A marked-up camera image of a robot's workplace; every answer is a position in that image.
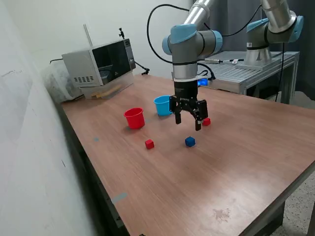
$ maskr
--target gray floor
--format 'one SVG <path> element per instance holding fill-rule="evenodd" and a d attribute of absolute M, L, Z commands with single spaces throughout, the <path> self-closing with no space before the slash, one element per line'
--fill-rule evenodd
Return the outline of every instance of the gray floor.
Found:
<path fill-rule="evenodd" d="M 296 92 L 293 105 L 315 109 L 315 101 Z M 315 201 L 315 172 L 288 198 L 285 204 L 283 226 L 272 236 L 305 236 Z"/>

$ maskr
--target white wall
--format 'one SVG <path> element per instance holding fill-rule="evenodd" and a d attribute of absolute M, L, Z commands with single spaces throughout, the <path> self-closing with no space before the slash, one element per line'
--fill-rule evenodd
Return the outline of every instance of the white wall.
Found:
<path fill-rule="evenodd" d="M 1 0 L 0 32 L 0 235 L 95 236 L 59 116 Z"/>
<path fill-rule="evenodd" d="M 61 54 L 88 47 L 83 24 L 87 24 L 95 45 L 118 40 L 118 28 L 131 39 L 137 62 L 152 75 L 171 78 L 171 65 L 151 51 L 146 37 L 150 11 L 162 3 L 190 8 L 191 0 L 3 0 L 40 70 Z M 186 12 L 163 7 L 151 20 L 150 36 L 156 51 L 166 59 L 162 39 L 181 24 Z"/>

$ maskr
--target black cable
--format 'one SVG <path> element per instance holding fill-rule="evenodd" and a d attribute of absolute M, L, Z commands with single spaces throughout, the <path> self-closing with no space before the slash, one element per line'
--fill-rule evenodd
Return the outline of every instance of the black cable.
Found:
<path fill-rule="evenodd" d="M 210 71 L 211 78 L 209 80 L 215 80 L 216 79 L 215 74 L 213 73 L 213 71 L 212 71 L 212 69 L 210 67 L 208 67 L 207 65 L 202 64 L 202 63 L 197 63 L 197 65 L 203 66 L 203 67 L 207 68 Z"/>
<path fill-rule="evenodd" d="M 134 61 L 134 63 L 136 63 L 138 66 L 140 66 L 142 69 L 145 70 L 145 72 L 143 72 L 141 75 L 148 75 L 148 74 L 149 74 L 150 69 L 145 68 L 144 66 L 140 65 L 140 64 L 137 63 L 136 61 Z"/>
<path fill-rule="evenodd" d="M 202 75 L 202 76 L 206 76 L 206 75 L 208 75 L 208 71 L 207 70 L 203 70 L 203 71 L 201 71 L 199 74 L 197 74 L 197 75 L 201 75 L 202 73 L 205 73 L 204 75 Z"/>
<path fill-rule="evenodd" d="M 150 12 L 150 15 L 149 15 L 149 18 L 148 18 L 148 22 L 147 22 L 147 38 L 148 38 L 148 42 L 149 42 L 149 45 L 150 45 L 151 50 L 154 52 L 154 54 L 155 54 L 160 60 L 162 60 L 162 61 L 164 61 L 164 62 L 166 62 L 166 63 L 169 63 L 169 64 L 173 64 L 173 62 L 162 58 L 162 57 L 154 50 L 154 48 L 153 48 L 153 46 L 152 46 L 152 43 L 151 43 L 151 40 L 150 40 L 150 36 L 149 36 L 149 26 L 150 26 L 150 20 L 151 20 L 152 14 L 153 14 L 153 12 L 154 12 L 156 9 L 158 9 L 158 8 L 160 8 L 160 7 L 163 7 L 163 6 L 173 7 L 173 8 L 175 8 L 175 9 L 182 10 L 182 11 L 189 11 L 189 9 L 182 8 L 182 7 L 178 7 L 178 6 L 174 6 L 174 5 L 171 5 L 171 4 L 161 4 L 161 5 L 158 5 L 158 6 L 156 6 L 155 8 L 153 8 L 153 10 Z"/>
<path fill-rule="evenodd" d="M 233 34 L 222 35 L 222 37 L 230 37 L 230 36 L 236 35 L 236 34 L 238 34 L 239 32 L 241 32 L 243 29 L 245 29 L 245 27 L 248 26 L 249 23 L 254 19 L 255 15 L 256 15 L 257 11 L 260 9 L 260 7 L 261 7 L 261 5 L 259 5 L 259 7 L 258 7 L 257 10 L 255 11 L 255 13 L 254 13 L 253 16 L 251 17 L 251 19 L 247 22 L 247 24 L 244 25 L 244 27 L 242 27 L 239 31 L 237 31 L 237 32 L 235 32 L 235 33 L 233 33 Z"/>
<path fill-rule="evenodd" d="M 277 96 L 275 102 L 277 102 L 278 95 L 280 92 L 280 86 L 281 86 L 281 81 L 283 77 L 283 71 L 284 71 L 284 43 L 282 44 L 282 64 L 281 64 L 281 71 L 280 71 L 280 78 L 279 78 L 279 84 L 278 84 L 278 90 L 277 90 Z"/>
<path fill-rule="evenodd" d="M 57 61 L 57 60 L 63 60 L 63 59 L 62 58 L 60 58 L 60 59 L 53 59 L 53 60 L 50 61 L 49 64 L 51 64 L 53 61 Z"/>

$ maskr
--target red cube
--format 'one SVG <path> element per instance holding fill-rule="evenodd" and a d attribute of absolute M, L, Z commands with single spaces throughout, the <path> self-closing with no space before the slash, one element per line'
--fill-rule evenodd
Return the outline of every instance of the red cube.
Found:
<path fill-rule="evenodd" d="M 146 144 L 146 147 L 147 147 L 148 150 L 154 148 L 154 143 L 153 143 L 153 141 L 151 139 L 147 140 L 145 142 L 145 144 Z"/>
<path fill-rule="evenodd" d="M 210 118 L 205 118 L 202 122 L 202 125 L 204 126 L 209 126 L 211 124 Z"/>

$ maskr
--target blue light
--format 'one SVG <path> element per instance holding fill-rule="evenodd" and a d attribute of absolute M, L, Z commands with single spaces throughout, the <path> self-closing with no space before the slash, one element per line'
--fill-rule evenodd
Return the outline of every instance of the blue light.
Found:
<path fill-rule="evenodd" d="M 207 85 L 208 85 L 208 79 L 198 80 L 198 86 L 207 86 Z"/>

